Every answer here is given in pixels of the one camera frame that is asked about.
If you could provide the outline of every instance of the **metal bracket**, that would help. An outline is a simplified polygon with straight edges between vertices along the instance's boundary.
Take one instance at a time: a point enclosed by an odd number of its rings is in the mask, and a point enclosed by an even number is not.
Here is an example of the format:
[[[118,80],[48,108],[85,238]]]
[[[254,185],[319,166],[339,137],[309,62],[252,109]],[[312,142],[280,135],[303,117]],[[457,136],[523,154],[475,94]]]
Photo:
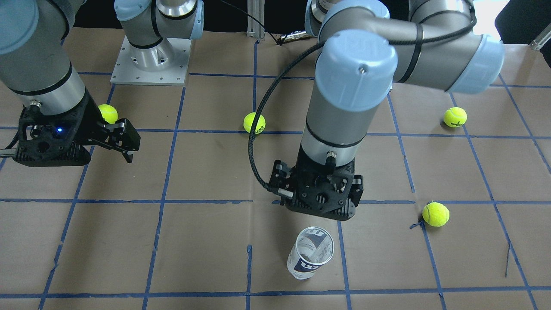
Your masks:
[[[259,22],[264,24],[264,0],[247,0],[247,11],[250,16],[255,17]],[[247,21],[247,36],[264,39],[264,28],[250,17],[247,17]]]
[[[191,40],[168,38],[174,48],[175,58],[171,66],[161,71],[144,71],[134,65],[130,56],[130,43],[125,37],[117,63],[111,75],[112,84],[124,85],[173,85],[183,86],[190,62]]]
[[[542,33],[540,33],[533,41],[530,43],[530,47],[538,51],[541,49],[547,41],[551,39],[551,24],[547,25],[545,29],[543,29]]]

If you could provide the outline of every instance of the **plastic cup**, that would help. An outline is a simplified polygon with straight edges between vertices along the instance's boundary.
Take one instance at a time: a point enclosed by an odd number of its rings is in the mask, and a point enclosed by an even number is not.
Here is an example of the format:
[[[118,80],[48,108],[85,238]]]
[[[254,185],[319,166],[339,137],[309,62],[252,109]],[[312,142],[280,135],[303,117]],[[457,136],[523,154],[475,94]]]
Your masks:
[[[305,228],[289,253],[287,269],[299,280],[311,278],[331,260],[333,251],[333,238],[327,230],[314,226]]]

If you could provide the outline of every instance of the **yellow tennis ball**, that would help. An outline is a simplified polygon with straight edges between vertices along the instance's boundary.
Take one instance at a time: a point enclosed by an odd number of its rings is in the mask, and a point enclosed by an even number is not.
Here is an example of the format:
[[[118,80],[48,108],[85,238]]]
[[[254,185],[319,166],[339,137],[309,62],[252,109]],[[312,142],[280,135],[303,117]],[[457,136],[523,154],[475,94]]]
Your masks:
[[[448,109],[448,111],[444,113],[444,123],[451,128],[460,127],[465,124],[466,121],[467,112],[457,106]]]
[[[243,120],[243,127],[248,133],[251,132],[252,121],[255,120],[255,115],[256,115],[255,112],[249,113],[247,114],[247,116],[245,116],[245,119]],[[262,116],[261,114],[260,118],[258,119],[258,123],[256,124],[255,135],[258,135],[259,133],[261,133],[265,127],[266,127],[266,119],[264,119],[264,116]]]
[[[103,117],[109,124],[114,124],[118,120],[117,110],[115,110],[112,106],[108,104],[101,104],[98,105],[98,108],[100,109],[101,117]]]
[[[450,210],[439,202],[431,202],[423,208],[423,219],[434,227],[443,226],[450,219]]]

